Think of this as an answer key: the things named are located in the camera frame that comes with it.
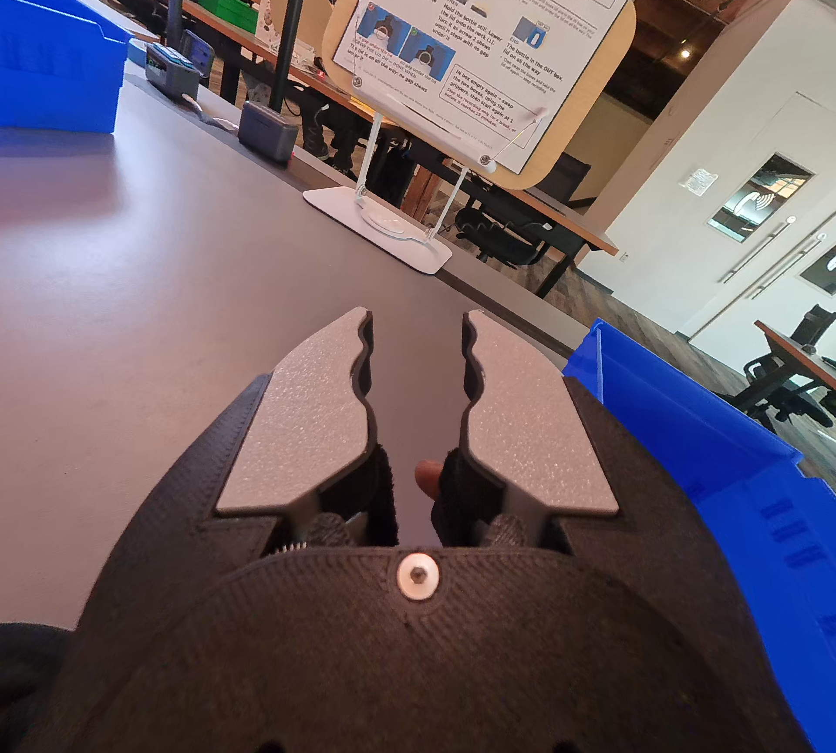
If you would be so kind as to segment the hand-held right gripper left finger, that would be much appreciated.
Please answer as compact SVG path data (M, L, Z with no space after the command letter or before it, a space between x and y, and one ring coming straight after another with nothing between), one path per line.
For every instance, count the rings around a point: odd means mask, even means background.
M321 513L371 515L373 347L371 310L355 307L275 366L217 499L220 518L276 517L300 538Z

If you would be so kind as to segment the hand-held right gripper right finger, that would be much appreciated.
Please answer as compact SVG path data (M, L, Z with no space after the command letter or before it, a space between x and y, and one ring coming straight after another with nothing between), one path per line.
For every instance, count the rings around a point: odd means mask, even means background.
M466 511L486 525L513 516L531 543L555 517L615 517L619 504L559 368L482 310L463 316L462 353Z

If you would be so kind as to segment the blue plastic bin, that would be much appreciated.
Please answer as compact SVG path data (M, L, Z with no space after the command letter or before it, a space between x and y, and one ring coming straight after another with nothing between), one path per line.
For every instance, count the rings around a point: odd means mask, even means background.
M1 125L115 129L128 21L98 0L1 0Z
M757 623L816 751L835 751L835 504L801 453L608 323L564 375L578 380L684 490Z

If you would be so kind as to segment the black office chair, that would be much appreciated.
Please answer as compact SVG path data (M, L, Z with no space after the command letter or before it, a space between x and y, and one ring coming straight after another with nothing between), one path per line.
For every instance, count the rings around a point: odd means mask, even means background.
M801 383L786 380L782 386L747 411L773 433L774 421L789 423L793 416L805 416L823 428L834 426L834 387L818 379Z
M478 175L468 174L462 189L466 203L453 221L456 238L474 245L484 262L528 267L552 249L573 260L587 243L568 226Z

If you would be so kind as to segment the wood-top office desk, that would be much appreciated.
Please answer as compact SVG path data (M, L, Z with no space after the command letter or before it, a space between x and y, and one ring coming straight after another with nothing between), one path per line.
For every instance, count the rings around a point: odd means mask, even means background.
M757 320L755 326L763 332L772 354L779 361L779 366L757 379L757 382L752 384L752 392L757 391L767 396L795 376L811 382L813 388L822 386L835 390L834 367L824 362L813 347L797 343L761 320Z

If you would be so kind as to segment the black desk monitor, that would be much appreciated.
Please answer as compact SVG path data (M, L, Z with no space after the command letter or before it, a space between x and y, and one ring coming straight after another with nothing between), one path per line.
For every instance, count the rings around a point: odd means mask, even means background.
M816 304L803 315L790 339L803 347L815 347L834 321L835 312Z

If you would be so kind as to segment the dark grey case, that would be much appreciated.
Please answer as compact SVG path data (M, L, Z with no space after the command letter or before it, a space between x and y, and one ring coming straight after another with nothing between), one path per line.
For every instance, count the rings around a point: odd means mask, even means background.
M246 100L237 138L246 148L263 158L287 165L296 146L298 125L266 104Z

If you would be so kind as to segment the grey charger box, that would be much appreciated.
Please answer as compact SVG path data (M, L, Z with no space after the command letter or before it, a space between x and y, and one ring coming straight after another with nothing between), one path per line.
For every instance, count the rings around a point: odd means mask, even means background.
M214 48L190 30L177 47L159 43L145 49L145 78L172 100L196 102L199 87L211 74Z

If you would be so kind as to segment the cardboard sheet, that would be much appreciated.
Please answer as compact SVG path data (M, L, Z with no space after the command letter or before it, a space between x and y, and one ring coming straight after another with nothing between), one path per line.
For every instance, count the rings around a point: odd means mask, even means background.
M273 27L280 34L287 11L288 0L269 0L270 15ZM333 11L329 0L303 0L301 15L298 21L297 38L310 46L321 56L322 44L326 27Z

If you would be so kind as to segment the instruction sign stand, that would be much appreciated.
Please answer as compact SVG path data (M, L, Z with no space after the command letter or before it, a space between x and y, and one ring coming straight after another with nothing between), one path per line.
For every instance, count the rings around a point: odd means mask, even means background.
M354 186L304 199L433 275L435 237L468 174L503 189L540 182L630 48L631 0L337 0L324 31L329 79L374 111ZM371 153L392 121L460 167L436 225L418 232L368 196Z

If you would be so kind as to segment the green plastic bin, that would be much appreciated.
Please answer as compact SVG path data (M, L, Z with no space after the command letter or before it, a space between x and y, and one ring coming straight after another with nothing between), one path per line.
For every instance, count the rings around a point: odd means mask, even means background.
M258 10L243 0L197 0L208 13L252 35L256 33Z

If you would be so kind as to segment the wooden post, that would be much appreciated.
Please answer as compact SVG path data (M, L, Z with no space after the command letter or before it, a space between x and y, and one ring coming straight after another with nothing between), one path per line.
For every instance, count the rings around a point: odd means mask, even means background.
M400 210L423 224L427 212L430 210L444 180L426 170L423 166L416 166L415 173L408 185Z

